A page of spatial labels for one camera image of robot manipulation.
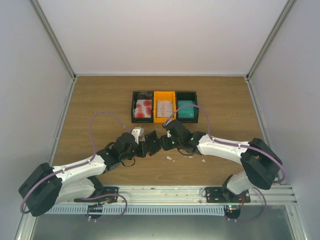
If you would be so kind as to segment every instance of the gray floor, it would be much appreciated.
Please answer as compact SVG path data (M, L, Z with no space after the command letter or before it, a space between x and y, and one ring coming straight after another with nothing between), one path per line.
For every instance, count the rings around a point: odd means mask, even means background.
M259 214L246 206L241 218ZM88 222L84 215L43 215L33 240L290 240L284 207L268 206L257 221L228 222L221 216L127 215L110 222Z

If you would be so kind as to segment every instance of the black connector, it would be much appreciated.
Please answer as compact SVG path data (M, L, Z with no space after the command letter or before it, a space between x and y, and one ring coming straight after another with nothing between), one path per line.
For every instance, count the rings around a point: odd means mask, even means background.
M259 139L254 138L249 142L250 146L264 151L274 157L281 165L282 161L279 157L267 146L267 144ZM247 149L241 155L240 159L244 171L249 181L256 187L264 190L269 190L275 180L280 168L272 160L257 151Z
M172 148L177 148L185 150L188 154L201 155L197 146L199 144L199 140L206 135L206 133L200 131L191 133L178 120L172 120L164 126L164 128L171 135L169 138L171 143L165 138L165 136L162 136L161 145L165 151L166 149L170 150Z
M138 144L132 134L125 132L114 143L109 143L96 154L103 158L106 173L117 168L122 161L135 157L138 154Z
M160 137L160 145L163 148L163 150L165 150L165 151L168 151L168 150L175 148L171 138L168 137L167 135L163 135Z
M48 163L40 164L27 180L19 187L19 193L24 198L30 189L41 179L53 173L53 168ZM34 217L49 211L55 204L62 187L62 180L56 175L41 183L28 197L26 205Z
M144 135L146 149L150 156L155 155L161 150L161 145L156 130Z
M148 149L147 149L147 144L145 141L139 141L138 149L137 149L137 154L136 156L138 158L145 158L147 156Z

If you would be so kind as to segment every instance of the aluminum frame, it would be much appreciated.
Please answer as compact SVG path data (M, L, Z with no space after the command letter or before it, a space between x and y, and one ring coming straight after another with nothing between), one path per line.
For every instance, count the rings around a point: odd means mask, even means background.
M310 240L305 221L301 215L298 205L285 206L291 229L296 240Z
M266 130L266 127L265 127L266 126L265 125L265 121L264 121L262 113L260 111L255 91L254 91L254 89L253 89L253 87L251 85L251 82L248 80L248 78L245 77L244 79L245 79L246 85L248 87L250 96L251 96L252 104L253 104L253 107L254 107L256 118L257 118L258 123L259 123L259 127L260 127L260 130L261 130L261 133L262 133L263 140L268 146L271 146L271 142L269 141L270 137L268 136L268 133L267 133L267 130Z
M198 185L120 185L118 194L129 202L129 215L218 215L224 216L224 206L229 203L207 203L203 192L206 187ZM290 185L273 185L270 190L261 190L268 205L296 206L297 201ZM249 190L251 202L246 206L263 206L264 200L254 189ZM80 214L87 212L88 206L83 202L63 202L55 205L46 214ZM119 214L124 209L125 201L103 206L102 213Z
M59 119L58 125L56 127L56 131L55 131L55 135L54 135L55 137L54 137L53 144L52 144L52 147L51 147L52 151L51 151L49 159L48 159L48 163L50 165L52 165L53 162L54 162L54 158L55 158L55 154L56 154L56 151L57 151L58 143L59 143L59 140L60 140L61 132L62 132L62 129L63 129L64 124L65 124L65 120L66 120L66 117L67 117L67 113L68 113L69 105L70 105L70 102L71 102L71 98L73 96L73 93L74 93L74 90L75 90L75 87L76 87L77 79L78 79L78 77L76 77L74 79L74 81L71 82L70 87L69 87L69 91L68 91L68 93L67 93L67 95L65 97L65 102L63 104L62 112L61 112L61 115L60 115L60 119Z
M70 76L72 77L72 79L75 81L76 80L76 74L75 72L73 71L67 57L66 57L66 54L65 52L63 51L54 31L52 30L48 20L47 20L47 17L46 15L44 14L44 11L42 10L38 0L29 0L35 13L37 14L40 22L42 23L44 29L46 30L46 32L48 33L49 35L49 38L51 39L53 45L55 46L57 52L59 53L60 57L61 57L61 60L63 61L66 69L68 70Z
M31 214L22 215L19 227L16 231L15 240L30 240L36 224L37 218Z
M275 24L273 25L271 32L269 33L268 37L266 38L260 52L258 53L256 59L251 66L247 78L250 81L252 75L254 74L255 70L257 69L261 59L264 57L265 53L267 52L269 46L273 42L274 38L276 37L277 33L279 32L281 26L286 21L287 16L289 15L290 11L292 10L293 6L295 5L297 0L287 0L285 3L278 19L276 20Z

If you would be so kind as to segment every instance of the red and white object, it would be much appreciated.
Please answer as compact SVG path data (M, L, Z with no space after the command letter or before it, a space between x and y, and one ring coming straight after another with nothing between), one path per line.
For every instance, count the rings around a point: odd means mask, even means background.
M137 108L151 108L152 100L150 99L138 99L136 101Z
M134 109L135 118L151 118L152 101L148 99L138 99Z
M157 118L168 118L174 111L172 101L160 100L156 103L156 117Z

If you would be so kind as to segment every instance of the cable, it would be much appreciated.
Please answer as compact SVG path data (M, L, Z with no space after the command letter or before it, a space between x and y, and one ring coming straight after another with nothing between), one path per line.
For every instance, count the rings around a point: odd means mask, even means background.
M207 196L204 196L204 191L205 191L205 189L203 189L203 190L201 191L201 196L202 196L203 198L207 198Z
M239 208L242 208L244 206L244 204L245 204L245 199L241 195L239 195L239 198L241 199L241 202L242 202L242 204L241 204L241 206Z
M194 153L192 153L192 154L185 154L185 153L181 152L179 148L177 148L177 150L178 150L178 152L179 152L180 154L185 155L185 156L192 156L192 155L194 155Z
M249 218L249 219L243 219L243 220L237 220L235 219L234 222L240 222L240 223L248 223L248 222L252 222L252 221L255 221L255 220L258 220L260 218L262 218L262 216L266 213L267 211L267 200L264 196L264 194L256 187L253 187L253 189L255 189L256 191L258 191L258 193L261 195L263 201L264 201L264 206L263 206L263 210L262 212L258 215L258 216L255 216L253 218ZM224 215L225 219L227 219L228 221L230 221L230 218L227 217L226 215Z
M286 170L284 169L284 167L273 157L271 156L270 154L266 153L265 151L262 151L261 149L259 148L256 148L256 147L253 147L253 146L249 146L249 145L243 145L243 144L236 144L236 143L230 143L230 142L225 142L225 141L221 141L221 140L218 140L216 138L214 138L212 135L211 135L211 132L210 132L210 119L209 119L209 115L208 113L206 112L206 110L201 107L201 106L198 106L198 105L195 105L195 104L186 104L186 105L183 105L181 107L179 107L176 111L174 111L171 116L168 117L167 120L165 120L165 122L163 123L163 126L166 126L169 122L169 120L178 112L180 111L181 109L183 108L186 108L186 107L195 107L195 108L198 108L198 109L201 109L204 114L205 114L205 117L206 117L206 123L207 123L207 130L208 130L208 135L209 135L209 138L214 142L214 143L217 143L217 144L222 144L222 145L227 145L227 146L232 146L232 147L239 147L239 148L246 148L246 149L250 149L250 150L253 150L253 151L256 151L262 155L265 155L267 158L269 158L271 161L273 161L282 171L282 178L278 181L274 181L274 183L282 183L286 177L287 177L287 172Z
M92 132L91 132L91 125L93 123L93 120L95 119L96 116L100 115L100 114L110 114L112 115L113 117L115 117L115 119L120 123L120 125L122 127L124 127L125 129L127 129L129 132L132 131L132 129L130 129L129 127L127 127L126 125L123 124L123 122L113 113L113 112L110 112L110 111L99 111L97 112L95 115L92 116L90 122L89 122L89 136L90 136L90 140L91 140L91 144L92 144L92 147L93 147L93 155L91 156L90 160L89 161L85 161L85 162L82 162L82 163L79 163L79 164L76 164L74 166L70 166L70 167L66 167L65 169L61 169L59 171L56 171L56 172L53 172L53 173L50 173L48 176L45 176L44 178L42 178L40 181L38 181L30 190L29 192L25 195L25 197L23 198L22 200L22 203L20 205L20 212L22 214L28 214L30 213L30 210L28 211L25 211L25 204L26 204L26 201L27 199L30 197L30 195L34 192L34 190L40 185L42 184L44 181L48 180L49 178L57 175L57 174L60 174L60 173L63 173L64 171L69 171L69 170L72 170L72 169L75 169L75 168L79 168L79 167L82 167L84 165L87 165L89 164L89 162L91 162L95 156L96 156L96 153L97 153L97 149L96 149L96 145L95 145L95 141L93 139L93 136L92 136Z
M121 163L122 163L122 165L125 166L125 167L132 167L133 165L136 164L136 159L135 159L134 157L133 157L132 159L133 159L133 164L131 164L131 165L129 165L129 166L128 166L128 165L125 165L125 163L124 163L123 161L122 161Z
M120 198L123 199L123 201L125 203L123 211L119 215L117 215L115 217L107 218L107 219L100 219L100 220L95 219L94 222L108 222L108 221L116 220L116 219L120 218L121 216L123 216L125 214L125 212L127 211L127 208L128 208L127 199L124 196L122 196L120 194L116 194L116 193L108 193L108 194L104 194L104 195L101 195L101 196L89 197L89 198L80 198L81 200L88 200L89 201L89 200L96 200L96 199L100 199L100 198L104 198L104 197L110 197L110 196L120 197ZM88 218L88 221L91 221L91 217L89 216L89 212L92 211L92 209L88 208L88 211L86 213L86 217Z
M184 145L181 143L181 141L180 141L179 138L177 139L177 141L178 141L178 143L179 143L180 146L184 147ZM192 156L192 155L194 155L194 153L191 153L191 154L183 153L183 152L180 151L179 148L177 148L177 150L178 150L178 152L179 152L180 154L182 154L182 155L184 155L184 156Z

